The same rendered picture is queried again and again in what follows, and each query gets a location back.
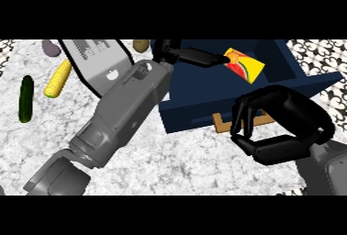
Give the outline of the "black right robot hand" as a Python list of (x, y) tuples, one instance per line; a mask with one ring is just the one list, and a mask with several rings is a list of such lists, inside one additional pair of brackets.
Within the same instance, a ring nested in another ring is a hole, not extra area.
[[(256, 112), (263, 109), (291, 135), (253, 141)], [(334, 137), (336, 125), (324, 108), (284, 85), (269, 85), (243, 95), (232, 107), (231, 140), (263, 165), (300, 160), (311, 147)]]

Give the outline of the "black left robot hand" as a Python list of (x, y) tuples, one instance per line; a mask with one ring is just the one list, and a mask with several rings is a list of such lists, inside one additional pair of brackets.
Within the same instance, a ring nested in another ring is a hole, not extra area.
[(182, 48), (181, 45), (181, 39), (157, 39), (153, 42), (154, 61), (169, 64), (185, 62), (203, 68), (231, 63), (231, 59), (225, 55), (195, 48)]

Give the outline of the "colourful fruit-print cup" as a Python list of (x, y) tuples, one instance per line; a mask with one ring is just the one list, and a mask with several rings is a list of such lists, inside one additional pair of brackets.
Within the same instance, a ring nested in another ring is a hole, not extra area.
[(229, 63), (225, 65), (226, 68), (249, 84), (253, 84), (266, 64), (234, 48), (229, 48), (223, 55), (229, 58)]

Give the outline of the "navy blue drawer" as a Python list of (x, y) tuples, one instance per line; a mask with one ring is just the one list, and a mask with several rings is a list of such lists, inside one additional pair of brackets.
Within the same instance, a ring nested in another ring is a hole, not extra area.
[(210, 126), (216, 113), (231, 120), (235, 99), (268, 85), (281, 84), (312, 97), (343, 79), (339, 72), (306, 75), (283, 39), (185, 39), (182, 46), (218, 54), (234, 48), (262, 61), (265, 69), (250, 84), (223, 65), (203, 68), (179, 62), (173, 67), (170, 99), (158, 105), (170, 133)]
[(176, 73), (172, 80), (172, 99), (158, 108), (166, 131), (175, 133), (210, 126), (215, 113), (231, 119), (235, 99), (271, 84), (265, 75), (249, 84), (234, 74)]

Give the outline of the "navy blue drawer front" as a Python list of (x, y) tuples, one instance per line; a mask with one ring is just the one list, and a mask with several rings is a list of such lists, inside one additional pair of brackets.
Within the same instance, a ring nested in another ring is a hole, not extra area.
[(166, 131), (175, 133), (210, 126), (215, 113), (231, 119), (235, 99), (271, 84), (265, 75), (249, 84), (234, 74), (176, 73), (172, 80), (172, 99), (158, 108)]

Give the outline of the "brown potato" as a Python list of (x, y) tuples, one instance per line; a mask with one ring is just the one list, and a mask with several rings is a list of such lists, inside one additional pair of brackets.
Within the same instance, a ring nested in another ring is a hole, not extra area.
[(145, 53), (150, 49), (150, 40), (148, 39), (135, 39), (133, 40), (133, 49), (138, 53)]

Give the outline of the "grey tablet with black rim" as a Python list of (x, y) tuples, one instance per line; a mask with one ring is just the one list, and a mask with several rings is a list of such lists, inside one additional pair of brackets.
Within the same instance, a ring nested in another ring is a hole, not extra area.
[(61, 39), (58, 43), (83, 84), (102, 97), (135, 64), (127, 47), (119, 39)]

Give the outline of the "yellow corn cob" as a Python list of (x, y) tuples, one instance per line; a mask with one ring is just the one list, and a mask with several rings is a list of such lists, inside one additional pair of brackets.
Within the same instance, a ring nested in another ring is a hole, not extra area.
[(58, 98), (61, 91), (63, 91), (63, 88), (64, 88), (64, 85), (67, 83), (70, 74), (71, 74), (71, 70), (73, 70), (73, 64), (68, 60), (65, 60), (61, 63), (61, 65), (54, 73), (52, 79), (48, 83), (48, 86), (43, 90), (43, 94), (48, 97)]

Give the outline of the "purple sweet potato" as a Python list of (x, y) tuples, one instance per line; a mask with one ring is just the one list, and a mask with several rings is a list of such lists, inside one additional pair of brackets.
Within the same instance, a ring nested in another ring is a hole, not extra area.
[(60, 46), (57, 44), (54, 44), (49, 39), (45, 39), (42, 41), (42, 49), (43, 49), (45, 54), (49, 57), (58, 57), (61, 54)]

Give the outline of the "green cucumber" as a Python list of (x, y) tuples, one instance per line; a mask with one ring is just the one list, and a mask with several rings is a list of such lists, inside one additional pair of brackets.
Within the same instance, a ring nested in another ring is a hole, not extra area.
[(24, 77), (20, 95), (20, 121), (27, 123), (33, 117), (34, 80), (30, 75)]

